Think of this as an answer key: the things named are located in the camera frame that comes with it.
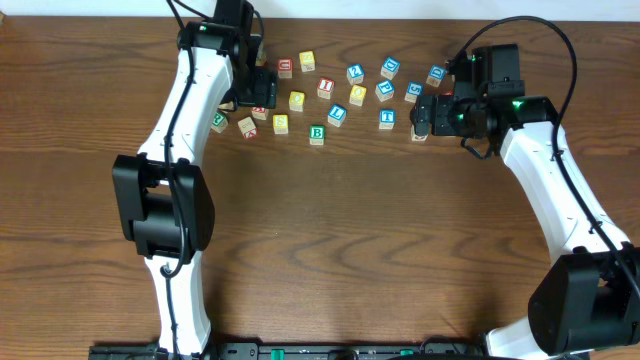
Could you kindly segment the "green R wooden block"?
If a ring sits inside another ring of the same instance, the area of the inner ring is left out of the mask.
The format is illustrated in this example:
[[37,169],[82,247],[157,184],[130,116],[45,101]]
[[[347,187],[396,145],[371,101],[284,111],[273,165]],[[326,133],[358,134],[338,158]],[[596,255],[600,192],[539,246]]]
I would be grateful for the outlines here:
[[216,133],[222,133],[228,127],[228,117],[225,112],[217,111],[212,119],[211,129]]

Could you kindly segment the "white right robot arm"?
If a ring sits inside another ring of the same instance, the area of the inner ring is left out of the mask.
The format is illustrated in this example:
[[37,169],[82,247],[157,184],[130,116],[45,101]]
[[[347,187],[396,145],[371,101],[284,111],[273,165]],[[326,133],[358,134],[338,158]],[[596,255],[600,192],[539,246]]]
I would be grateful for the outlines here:
[[639,250],[599,204],[543,96],[422,95],[418,137],[487,138],[512,171],[541,226],[551,268],[525,318],[489,331],[489,355],[553,359],[639,342]]

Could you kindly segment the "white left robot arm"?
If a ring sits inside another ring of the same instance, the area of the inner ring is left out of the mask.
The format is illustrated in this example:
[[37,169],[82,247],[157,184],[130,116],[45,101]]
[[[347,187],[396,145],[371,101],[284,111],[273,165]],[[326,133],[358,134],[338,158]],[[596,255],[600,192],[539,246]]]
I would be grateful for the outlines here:
[[256,64],[262,40],[250,24],[186,24],[154,129],[136,154],[118,156],[112,168],[123,234],[152,276],[161,320],[157,353],[167,359],[207,355],[212,325],[201,261],[215,207],[201,165],[221,104],[275,105],[277,77]]

